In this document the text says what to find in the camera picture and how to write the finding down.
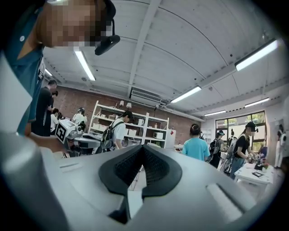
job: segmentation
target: ceiling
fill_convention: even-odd
[[[73,48],[45,48],[46,68],[60,85],[126,100],[132,90],[149,92],[161,98],[165,108],[197,117],[286,94],[289,79],[283,46],[239,72],[234,66],[277,37],[268,20],[250,2],[113,3],[117,9],[116,34],[121,41],[101,56],[94,54],[94,47],[80,48],[96,81],[89,80]],[[201,86],[202,90],[170,103],[194,86]]]

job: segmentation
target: black backpack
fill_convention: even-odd
[[[120,124],[123,124],[124,122],[118,122],[116,125],[114,125],[114,122],[112,122],[111,125],[108,126],[108,128],[103,132],[103,148],[111,148],[113,147],[113,130]]]
[[[210,143],[209,151],[211,155],[219,152],[219,139],[214,139],[213,142]]]

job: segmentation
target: ceiling light fixture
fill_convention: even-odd
[[[226,112],[226,110],[223,110],[223,111],[218,111],[218,112],[213,112],[213,113],[205,114],[205,116],[212,116],[212,115],[221,114],[221,113],[225,113],[225,112]]]
[[[199,86],[193,88],[192,90],[190,90],[189,92],[179,96],[178,98],[174,99],[171,101],[171,103],[176,103],[176,102],[179,102],[180,100],[184,99],[184,98],[187,98],[188,96],[192,95],[192,94],[195,94],[196,92],[200,91],[201,88]]]
[[[83,54],[81,51],[74,51],[78,60],[80,61],[80,64],[82,65],[83,69],[85,70],[87,76],[89,77],[90,80],[92,81],[95,81],[95,78],[94,76],[92,75],[90,69],[89,69],[89,66],[87,65],[84,57],[83,57]]]
[[[246,104],[245,107],[254,106],[256,104],[264,103],[264,102],[269,101],[269,100],[270,100],[270,98],[262,99],[262,100],[254,102],[254,103]]]
[[[52,74],[51,74],[47,69],[45,69],[45,72],[46,72],[49,76],[52,76]]]
[[[257,50],[255,50],[253,53],[247,55],[245,58],[241,59],[237,63],[235,63],[237,71],[242,70],[243,68],[249,66],[250,64],[256,62],[260,58],[266,56],[273,50],[275,50],[278,47],[278,42],[275,39],[270,40]]]

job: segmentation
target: person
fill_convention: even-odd
[[[254,155],[250,147],[250,137],[255,134],[256,125],[253,122],[249,122],[245,126],[245,130],[239,136],[236,141],[236,146],[233,151],[232,169],[230,173],[230,178],[235,179],[235,172],[238,171],[244,164],[245,160],[249,159],[246,155],[246,150],[249,154]]]
[[[51,124],[51,108],[52,93],[51,91],[57,87],[55,80],[50,80],[46,87],[41,88],[37,106],[36,106],[36,119],[31,125],[31,131],[39,136],[50,136]]]
[[[233,128],[231,129],[231,137],[228,140],[228,147],[230,147],[232,140],[237,139],[237,137],[235,137],[235,133],[233,131]]]
[[[279,125],[279,130],[277,132],[277,144],[276,144],[276,156],[275,156],[275,165],[274,168],[281,168],[281,163],[282,163],[282,152],[281,152],[281,145],[280,145],[280,139],[282,134],[284,133],[284,128],[280,124]]]
[[[205,161],[210,155],[208,144],[203,139],[200,139],[200,127],[198,124],[192,124],[190,127],[191,139],[184,143],[182,153],[186,156]]]
[[[9,26],[4,55],[15,77],[32,97],[19,123],[18,134],[52,152],[63,150],[56,137],[44,138],[31,131],[43,79],[38,80],[37,71],[43,62],[43,49],[76,44],[95,46],[106,30],[106,22],[112,21],[114,15],[115,7],[110,0],[68,0],[65,4],[64,1],[35,1],[34,5],[25,7],[20,17],[17,15],[17,23]]]
[[[217,145],[217,147],[215,147],[215,148],[217,148],[217,153],[213,154],[209,164],[211,164],[215,168],[218,168],[218,166],[219,166],[219,162],[221,159],[221,152],[226,151],[224,148],[224,141],[222,140],[223,136],[224,136],[224,132],[222,130],[220,130],[219,132],[217,132],[216,138],[213,140],[215,145]]]
[[[115,149],[122,149],[124,148],[122,146],[122,140],[124,139],[124,136],[126,134],[126,125],[125,123],[129,123],[132,122],[134,119],[134,116],[132,114],[131,111],[125,111],[120,117],[118,117],[117,119],[115,119],[112,122],[112,127],[120,122],[123,122],[121,124],[119,124],[116,127],[113,127],[112,130],[112,142],[115,145]]]
[[[80,125],[82,122],[84,124],[86,124],[87,122],[87,117],[84,115],[85,110],[83,107],[81,107],[80,109],[78,109],[78,113],[75,114],[75,116],[73,116],[72,118],[72,122],[76,123],[77,125]]]
[[[51,106],[50,106],[51,110],[47,110],[47,113],[46,113],[46,119],[45,119],[45,124],[44,124],[44,136],[51,135],[51,111],[53,111],[54,99],[57,96],[58,96],[58,91],[52,90]]]
[[[51,114],[50,135],[55,135],[56,126],[58,125],[58,119],[57,119],[58,114],[59,114],[59,110],[57,108],[54,108]]]

